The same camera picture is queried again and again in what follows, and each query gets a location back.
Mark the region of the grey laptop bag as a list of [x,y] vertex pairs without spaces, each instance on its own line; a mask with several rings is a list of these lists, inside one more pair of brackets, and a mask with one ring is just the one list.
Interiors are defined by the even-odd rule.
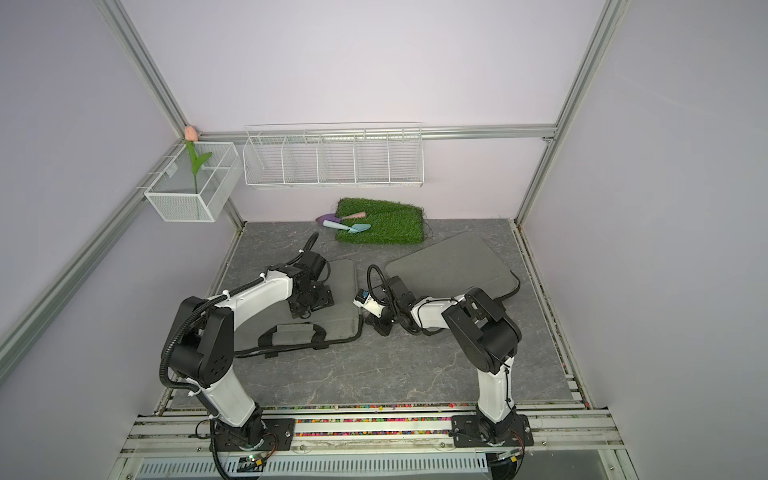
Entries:
[[293,348],[323,349],[356,340],[362,333],[362,316],[353,300],[358,292],[354,261],[330,263],[326,285],[333,298],[331,306],[314,311],[306,319],[294,318],[289,303],[282,301],[251,316],[234,334],[237,356],[267,356]]
[[417,297],[457,297],[473,287],[494,300],[506,300],[521,282],[475,233],[462,233],[421,249],[385,267]]

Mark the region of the white computer mouse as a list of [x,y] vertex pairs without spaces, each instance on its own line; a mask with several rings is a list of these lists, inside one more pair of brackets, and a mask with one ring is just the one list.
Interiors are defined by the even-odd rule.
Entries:
[[377,318],[380,318],[382,316],[383,310],[385,308],[385,305],[378,302],[373,298],[373,296],[364,289],[360,289],[354,300],[353,304],[361,308],[365,311],[367,311],[369,314],[374,315]]

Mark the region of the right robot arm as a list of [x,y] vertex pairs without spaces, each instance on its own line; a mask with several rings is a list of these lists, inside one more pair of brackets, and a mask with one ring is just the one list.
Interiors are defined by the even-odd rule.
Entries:
[[522,340],[520,327],[502,303],[483,289],[472,287],[448,297],[416,297],[398,276],[388,277],[379,266],[366,270],[366,287],[354,304],[381,336],[394,325],[414,336],[448,331],[477,370],[479,395],[475,413],[452,419],[454,438],[464,445],[532,444],[527,418],[517,412],[512,398],[511,373]]

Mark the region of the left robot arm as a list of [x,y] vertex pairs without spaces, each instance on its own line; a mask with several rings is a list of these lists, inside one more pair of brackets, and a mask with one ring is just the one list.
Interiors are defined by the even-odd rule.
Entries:
[[275,339],[298,333],[298,349],[323,349],[330,344],[324,328],[308,322],[312,313],[334,304],[330,288],[320,278],[327,260],[312,250],[312,234],[293,259],[269,267],[256,279],[203,299],[191,296],[179,306],[165,340],[158,377],[163,386],[187,390],[199,399],[211,420],[212,446],[253,451],[272,434],[263,409],[246,393],[233,369],[236,330],[269,307],[286,301],[295,326],[275,326],[259,340],[257,352],[282,350]]

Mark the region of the green artificial grass mat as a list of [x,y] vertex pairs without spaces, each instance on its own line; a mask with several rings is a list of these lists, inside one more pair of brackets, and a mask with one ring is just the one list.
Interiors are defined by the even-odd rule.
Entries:
[[343,224],[371,226],[361,233],[338,231],[335,239],[349,244],[414,245],[425,240],[424,211],[411,204],[365,198],[343,198],[336,214]]

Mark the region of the teal garden trowel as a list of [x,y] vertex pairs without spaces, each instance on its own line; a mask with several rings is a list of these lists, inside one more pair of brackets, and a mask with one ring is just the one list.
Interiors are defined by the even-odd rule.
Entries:
[[338,231],[346,231],[350,234],[362,233],[371,228],[370,224],[356,223],[353,225],[345,225],[343,223],[339,223],[331,220],[324,220],[322,222],[322,225],[326,228],[330,228]]

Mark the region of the purple pink garden trowel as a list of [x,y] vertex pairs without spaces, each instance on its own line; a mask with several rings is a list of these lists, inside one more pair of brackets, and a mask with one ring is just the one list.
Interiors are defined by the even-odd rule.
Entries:
[[352,219],[362,219],[365,218],[367,214],[365,212],[358,212],[346,216],[336,216],[335,214],[325,214],[321,215],[320,217],[316,218],[316,222],[320,225],[323,225],[326,221],[334,222],[334,223],[341,223],[343,220],[352,220]]

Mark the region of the small white mesh basket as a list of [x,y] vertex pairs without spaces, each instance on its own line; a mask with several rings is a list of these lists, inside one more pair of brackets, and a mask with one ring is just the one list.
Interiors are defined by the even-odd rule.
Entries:
[[166,222],[213,223],[243,171],[231,142],[185,144],[150,183],[145,198]]

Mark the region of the pink artificial tulip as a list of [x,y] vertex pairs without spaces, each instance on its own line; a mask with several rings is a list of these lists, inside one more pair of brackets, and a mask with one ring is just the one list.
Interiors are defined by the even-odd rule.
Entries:
[[191,172],[193,176],[193,185],[195,192],[199,192],[197,175],[202,166],[211,158],[211,152],[205,152],[199,154],[195,149],[195,144],[199,141],[199,135],[197,130],[193,126],[186,126],[184,128],[184,139],[187,153],[190,158]]

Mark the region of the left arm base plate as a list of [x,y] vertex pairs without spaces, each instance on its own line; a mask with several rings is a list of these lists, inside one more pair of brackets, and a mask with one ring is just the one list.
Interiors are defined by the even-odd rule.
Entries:
[[287,451],[295,426],[296,419],[290,417],[256,417],[240,427],[215,420],[211,436],[219,452]]

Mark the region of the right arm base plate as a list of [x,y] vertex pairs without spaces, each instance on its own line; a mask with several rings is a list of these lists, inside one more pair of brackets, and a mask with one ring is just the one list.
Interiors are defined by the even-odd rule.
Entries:
[[494,423],[479,413],[451,417],[450,435],[454,445],[469,447],[531,447],[532,428],[526,415],[512,413]]

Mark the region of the aluminium front rail frame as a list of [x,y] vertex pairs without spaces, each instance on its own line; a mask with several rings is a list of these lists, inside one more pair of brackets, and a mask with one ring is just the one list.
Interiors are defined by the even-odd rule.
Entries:
[[195,410],[169,410],[161,416],[137,419],[111,470],[114,479],[135,479],[142,461],[155,458],[211,458],[221,478],[230,478],[220,457],[250,456],[262,465],[274,455],[388,455],[424,453],[484,454],[486,474],[427,474],[354,478],[492,479],[597,478],[633,479],[637,473],[618,428],[606,410],[590,410],[578,403],[525,405],[534,445],[518,447],[465,447],[454,445],[451,417],[471,415],[459,404],[395,404],[374,406],[273,407],[265,418],[296,419],[291,448],[287,451],[211,451],[209,422]]

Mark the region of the aluminium wall rail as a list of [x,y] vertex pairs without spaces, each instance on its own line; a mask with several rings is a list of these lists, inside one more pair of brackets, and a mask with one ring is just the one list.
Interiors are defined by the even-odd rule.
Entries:
[[317,137],[390,136],[404,133],[420,134],[427,140],[480,139],[554,139],[558,127],[553,124],[493,124],[436,126],[419,122],[347,122],[305,124],[260,124],[234,131],[208,131],[200,134],[203,141],[224,141],[244,144],[249,137],[295,136],[302,139]]

